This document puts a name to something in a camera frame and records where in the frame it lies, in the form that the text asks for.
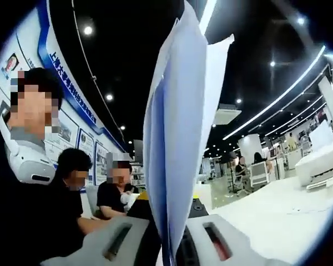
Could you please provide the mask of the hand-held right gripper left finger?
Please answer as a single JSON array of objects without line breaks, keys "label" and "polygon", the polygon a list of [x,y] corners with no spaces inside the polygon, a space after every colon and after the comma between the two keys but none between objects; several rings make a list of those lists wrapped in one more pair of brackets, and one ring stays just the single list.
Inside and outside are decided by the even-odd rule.
[{"label": "hand-held right gripper left finger", "polygon": [[162,265],[162,247],[148,202],[142,192],[127,216],[115,217],[106,227],[88,234],[81,249],[41,265]]}]

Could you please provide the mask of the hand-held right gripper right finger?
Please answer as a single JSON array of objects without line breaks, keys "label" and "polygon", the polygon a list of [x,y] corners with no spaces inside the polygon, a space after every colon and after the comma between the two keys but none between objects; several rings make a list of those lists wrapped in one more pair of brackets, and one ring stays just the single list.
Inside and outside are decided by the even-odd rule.
[{"label": "hand-held right gripper right finger", "polygon": [[197,197],[179,245],[180,265],[288,265],[265,258],[250,245],[250,239],[218,214],[209,214]]}]

